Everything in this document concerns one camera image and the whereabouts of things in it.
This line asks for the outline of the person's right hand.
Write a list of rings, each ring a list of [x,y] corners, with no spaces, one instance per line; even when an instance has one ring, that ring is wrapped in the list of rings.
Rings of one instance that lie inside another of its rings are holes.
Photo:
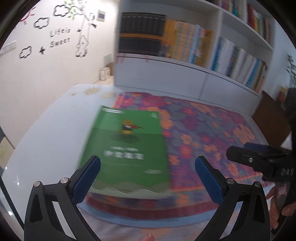
[[[270,229],[276,230],[279,225],[279,217],[292,216],[295,212],[295,202],[284,206],[289,186],[287,182],[276,183],[266,195],[266,199],[270,201],[269,219]]]

